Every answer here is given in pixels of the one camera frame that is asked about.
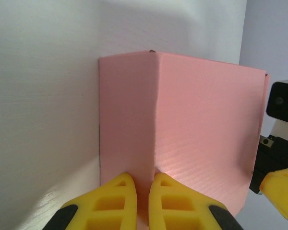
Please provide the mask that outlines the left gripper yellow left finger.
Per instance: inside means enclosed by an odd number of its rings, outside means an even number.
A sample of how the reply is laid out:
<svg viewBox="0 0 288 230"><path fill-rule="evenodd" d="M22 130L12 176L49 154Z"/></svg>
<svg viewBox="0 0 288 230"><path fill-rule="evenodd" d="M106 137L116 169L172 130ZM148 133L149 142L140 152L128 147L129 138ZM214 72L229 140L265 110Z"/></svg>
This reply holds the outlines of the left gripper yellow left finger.
<svg viewBox="0 0 288 230"><path fill-rule="evenodd" d="M132 177L122 173L108 183L66 202L45 230L135 230L137 193Z"/></svg>

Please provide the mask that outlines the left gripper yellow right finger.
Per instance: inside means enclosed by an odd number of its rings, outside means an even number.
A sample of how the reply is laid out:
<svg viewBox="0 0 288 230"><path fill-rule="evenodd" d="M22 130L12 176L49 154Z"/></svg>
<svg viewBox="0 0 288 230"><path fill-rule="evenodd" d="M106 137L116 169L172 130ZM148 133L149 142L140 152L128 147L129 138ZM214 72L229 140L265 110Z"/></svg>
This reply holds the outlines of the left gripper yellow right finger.
<svg viewBox="0 0 288 230"><path fill-rule="evenodd" d="M150 230L241 230L219 201L174 180L155 174L148 198Z"/></svg>

